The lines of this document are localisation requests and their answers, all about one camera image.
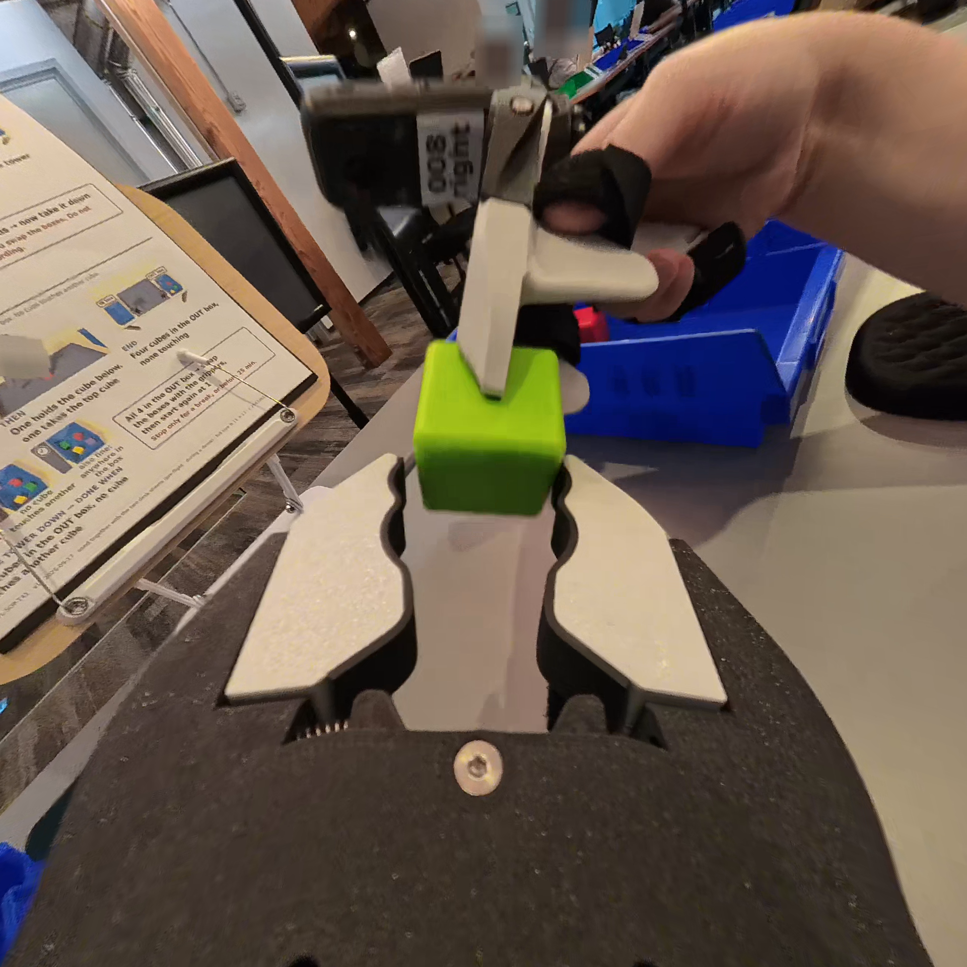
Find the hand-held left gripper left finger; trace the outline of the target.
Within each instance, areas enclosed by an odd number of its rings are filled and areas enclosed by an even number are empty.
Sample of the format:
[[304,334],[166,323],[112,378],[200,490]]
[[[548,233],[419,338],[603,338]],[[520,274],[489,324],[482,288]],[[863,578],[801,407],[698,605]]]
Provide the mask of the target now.
[[406,470],[380,455],[290,527],[228,675],[228,705],[298,699],[319,726],[346,726],[359,695],[393,695],[411,676]]

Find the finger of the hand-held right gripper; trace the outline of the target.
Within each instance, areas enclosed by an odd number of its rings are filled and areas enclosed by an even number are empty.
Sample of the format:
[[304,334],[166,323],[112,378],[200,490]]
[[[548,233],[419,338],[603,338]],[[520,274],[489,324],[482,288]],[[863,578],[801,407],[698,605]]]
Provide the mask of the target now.
[[646,256],[595,236],[562,236],[535,227],[522,282],[525,304],[636,304],[659,276]]
[[527,271],[530,210],[505,200],[477,207],[458,321],[458,346],[481,393],[501,398]]

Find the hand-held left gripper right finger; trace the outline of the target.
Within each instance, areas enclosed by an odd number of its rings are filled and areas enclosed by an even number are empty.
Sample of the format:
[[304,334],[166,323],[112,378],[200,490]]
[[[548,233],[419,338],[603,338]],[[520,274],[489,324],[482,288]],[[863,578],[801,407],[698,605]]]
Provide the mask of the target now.
[[541,605],[547,726],[581,695],[607,729],[643,729],[652,708],[728,709],[716,662],[665,531],[579,458],[566,458]]

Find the green magnetic cube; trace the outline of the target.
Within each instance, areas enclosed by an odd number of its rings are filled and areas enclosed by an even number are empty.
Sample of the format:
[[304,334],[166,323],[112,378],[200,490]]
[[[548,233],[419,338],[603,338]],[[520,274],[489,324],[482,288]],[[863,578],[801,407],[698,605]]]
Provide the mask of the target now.
[[555,353],[514,347],[505,392],[494,399],[482,393],[455,342],[432,342],[413,450],[429,511],[539,514],[566,453]]

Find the blue plastic bin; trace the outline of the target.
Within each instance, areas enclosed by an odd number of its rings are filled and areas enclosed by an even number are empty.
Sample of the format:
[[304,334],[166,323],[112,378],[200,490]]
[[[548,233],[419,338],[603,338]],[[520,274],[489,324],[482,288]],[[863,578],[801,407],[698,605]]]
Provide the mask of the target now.
[[678,322],[608,315],[610,341],[582,346],[590,399],[569,436],[755,448],[789,427],[820,357],[844,253],[777,221],[743,271]]
[[32,903],[42,866],[6,842],[1,843],[1,960],[14,945]]

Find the person's right forearm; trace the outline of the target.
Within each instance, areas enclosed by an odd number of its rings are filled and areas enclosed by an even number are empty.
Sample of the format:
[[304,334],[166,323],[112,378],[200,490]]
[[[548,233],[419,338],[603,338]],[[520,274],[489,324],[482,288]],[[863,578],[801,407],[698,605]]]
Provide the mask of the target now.
[[829,241],[965,305],[965,42],[876,15],[828,19]]

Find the person's right hand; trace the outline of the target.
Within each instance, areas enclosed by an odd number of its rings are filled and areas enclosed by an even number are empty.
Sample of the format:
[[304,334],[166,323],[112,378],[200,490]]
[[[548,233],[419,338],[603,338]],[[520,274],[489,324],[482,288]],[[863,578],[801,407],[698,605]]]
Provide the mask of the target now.
[[798,15],[695,43],[661,64],[574,155],[615,148],[645,163],[644,223],[736,224],[750,237],[778,218],[859,253],[843,177],[821,181],[833,159],[836,88],[870,26],[860,15]]

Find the black framed panel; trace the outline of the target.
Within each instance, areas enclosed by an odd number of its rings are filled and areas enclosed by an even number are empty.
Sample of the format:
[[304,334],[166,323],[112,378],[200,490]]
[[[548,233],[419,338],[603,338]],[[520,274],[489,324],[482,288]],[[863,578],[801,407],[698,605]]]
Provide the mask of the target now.
[[141,190],[180,215],[299,332],[328,315],[321,289],[235,159]]

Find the wooden instruction sign board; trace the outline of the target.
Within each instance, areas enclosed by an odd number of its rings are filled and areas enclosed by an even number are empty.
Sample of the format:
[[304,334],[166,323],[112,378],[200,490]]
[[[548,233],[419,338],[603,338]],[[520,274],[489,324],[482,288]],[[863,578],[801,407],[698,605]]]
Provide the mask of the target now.
[[176,212],[2,98],[2,684],[71,646],[330,394]]

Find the black textured mat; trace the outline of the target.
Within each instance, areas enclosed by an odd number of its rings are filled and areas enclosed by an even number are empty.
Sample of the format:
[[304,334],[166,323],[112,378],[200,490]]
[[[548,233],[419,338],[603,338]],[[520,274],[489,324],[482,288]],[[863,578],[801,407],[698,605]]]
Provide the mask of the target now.
[[930,293],[879,308],[853,338],[844,386],[888,416],[964,423],[965,308]]

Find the slanted wooden post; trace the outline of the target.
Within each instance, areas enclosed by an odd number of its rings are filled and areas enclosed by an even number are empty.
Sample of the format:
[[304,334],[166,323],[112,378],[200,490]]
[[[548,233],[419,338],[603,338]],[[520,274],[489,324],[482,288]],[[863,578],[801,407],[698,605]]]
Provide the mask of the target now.
[[120,27],[173,96],[187,120],[219,158],[240,163],[274,219],[293,245],[313,281],[331,308],[332,321],[343,340],[352,347],[367,369],[388,360],[392,352],[377,328],[332,268],[308,227],[273,179],[223,100],[205,78],[183,42],[163,17],[155,2],[103,2],[112,23]]

